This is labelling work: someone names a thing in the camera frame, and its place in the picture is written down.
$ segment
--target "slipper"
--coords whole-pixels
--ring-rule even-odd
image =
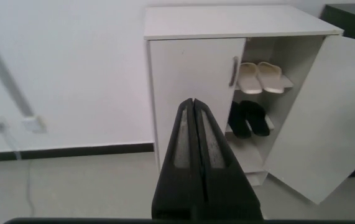
[[[246,139],[251,136],[251,130],[246,124],[245,114],[242,113],[239,104],[236,102],[231,105],[228,124],[237,138]]]
[[[246,94],[259,94],[263,91],[258,79],[256,64],[246,62],[239,67],[238,86]]]
[[[239,104],[239,109],[241,110],[241,114],[245,116],[255,135],[270,135],[269,126],[267,122],[265,122],[265,110],[263,107],[258,103],[244,100]]]
[[[261,62],[257,65],[257,68],[259,69],[257,78],[265,91],[270,93],[284,92],[284,86],[281,82],[282,71],[280,67],[267,62]]]

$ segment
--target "black slipper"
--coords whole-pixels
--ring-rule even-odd
[[[228,124],[234,135],[239,139],[246,139],[251,136],[251,130],[246,124],[245,114],[242,113],[239,104],[233,102],[229,111]]]
[[[270,135],[270,129],[265,122],[265,110],[258,103],[252,101],[242,101],[239,104],[241,113],[245,115],[252,131],[257,136]]]

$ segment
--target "gray tile floor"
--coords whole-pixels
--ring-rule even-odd
[[[157,178],[153,152],[0,162],[0,223],[30,215],[150,218]],[[269,219],[355,219],[355,179],[321,205],[272,177],[255,191]]]

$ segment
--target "white cabinet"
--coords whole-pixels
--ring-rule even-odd
[[[178,105],[198,98],[226,130],[252,185],[270,173],[320,203],[355,169],[355,40],[342,33],[290,6],[148,8],[144,36],[159,165]],[[234,57],[280,66],[285,92],[241,92]],[[270,135],[231,138],[232,100],[261,104]]]
[[[177,108],[205,102],[225,129],[245,39],[155,40],[149,43],[157,153],[163,164]]]

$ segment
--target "metal handle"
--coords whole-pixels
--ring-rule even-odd
[[[233,57],[234,60],[234,68],[233,74],[231,75],[231,80],[229,81],[229,86],[232,87],[234,85],[235,77],[237,76],[237,68],[238,68],[238,56]]]

